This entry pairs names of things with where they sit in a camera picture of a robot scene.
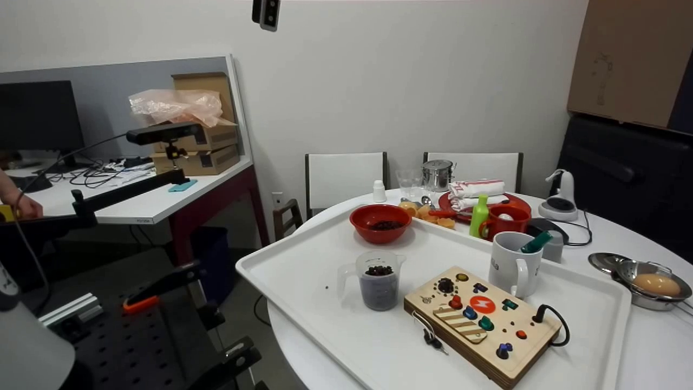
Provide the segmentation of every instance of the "round table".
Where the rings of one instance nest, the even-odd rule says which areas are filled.
[[[530,203],[533,214],[542,200],[520,194]],[[401,190],[387,190],[387,203],[399,203]],[[343,202],[333,207],[311,216],[302,229],[316,225],[338,213],[372,202],[372,194]],[[573,243],[586,240],[586,232],[573,225],[558,224]],[[597,278],[609,278],[593,269],[586,260],[595,251],[612,251],[632,260],[661,263],[669,266],[682,280],[693,282],[693,266],[658,243],[622,228],[602,216],[589,214],[593,240],[586,246],[566,246],[564,266],[578,269]],[[360,387],[299,324],[294,324],[282,309],[269,303],[269,316],[273,322],[275,338],[308,387]],[[622,357],[620,387],[691,387],[691,364],[689,353],[693,350],[693,316],[682,309],[652,312],[632,307],[631,324],[625,334],[625,347]]]

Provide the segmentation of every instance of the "black cabinet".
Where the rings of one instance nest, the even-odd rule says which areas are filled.
[[[571,116],[558,167],[576,202],[693,260],[693,136]]]

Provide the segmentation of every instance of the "computer monitor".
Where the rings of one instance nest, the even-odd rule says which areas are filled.
[[[0,150],[59,150],[85,145],[69,81],[0,84]]]

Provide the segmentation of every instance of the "desk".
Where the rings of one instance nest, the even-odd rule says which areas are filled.
[[[537,214],[537,206],[542,200],[525,200],[533,206],[533,214]],[[370,194],[343,202],[310,219],[302,229],[367,202],[370,202]],[[399,190],[387,190],[387,202],[399,203]],[[615,251],[632,260],[666,264],[682,280],[693,282],[693,266],[669,250],[599,216],[589,216],[589,224],[593,243],[586,246],[566,246],[564,266],[570,266],[578,273],[589,273],[593,278],[606,278],[586,263],[586,256],[593,251]],[[586,234],[578,228],[564,228],[571,237],[571,240],[586,239]],[[273,303],[269,303],[269,316],[285,360],[308,387],[360,387],[352,376],[348,376],[302,327],[296,327]],[[691,387],[691,350],[693,316],[687,316],[679,309],[649,312],[643,307],[632,307],[620,371],[620,387]]]
[[[123,180],[106,182],[100,189],[73,187],[67,180],[55,182],[46,190],[31,192],[33,200],[44,203],[46,216],[73,214],[72,190],[80,189],[85,197],[94,197],[116,187],[129,184],[128,180],[143,180],[148,175],[128,174]],[[191,189],[181,192],[168,192],[172,187],[159,187],[139,197],[120,202],[114,206],[95,213],[100,225],[153,225],[168,219],[176,263],[191,263],[191,232],[201,228],[208,219],[230,206],[244,192],[252,197],[254,216],[259,232],[259,243],[269,244],[269,232],[265,224],[265,210],[259,200],[259,187],[255,177],[255,167],[249,156],[243,156],[233,167],[219,175],[191,175],[198,180]]]

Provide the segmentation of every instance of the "plate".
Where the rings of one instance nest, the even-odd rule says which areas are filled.
[[[530,207],[522,197],[515,197],[515,194],[509,194],[509,192],[503,192],[503,194],[507,197],[507,202],[503,202],[503,203],[513,206],[513,207],[520,207],[520,210],[527,210],[528,214],[533,214],[533,207]],[[451,213],[452,219],[460,220],[460,224],[467,224],[467,225],[469,225],[469,220],[472,220],[472,207],[463,207],[461,213],[456,213],[456,210],[452,207],[451,192],[443,192],[443,194],[438,200],[438,207],[439,207],[442,213]]]

